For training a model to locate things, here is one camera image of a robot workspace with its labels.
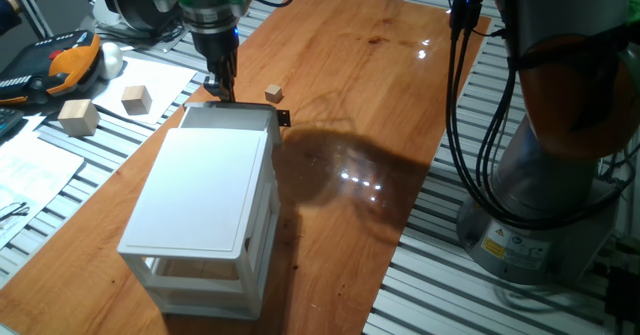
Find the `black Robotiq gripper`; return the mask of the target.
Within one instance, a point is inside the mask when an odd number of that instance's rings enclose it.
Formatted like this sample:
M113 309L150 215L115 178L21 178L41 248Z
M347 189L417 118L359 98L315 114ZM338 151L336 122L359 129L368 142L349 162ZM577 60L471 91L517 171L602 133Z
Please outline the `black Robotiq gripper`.
M239 31L236 26L215 33L192 32L194 47L206 60L203 88L227 102L235 101Z

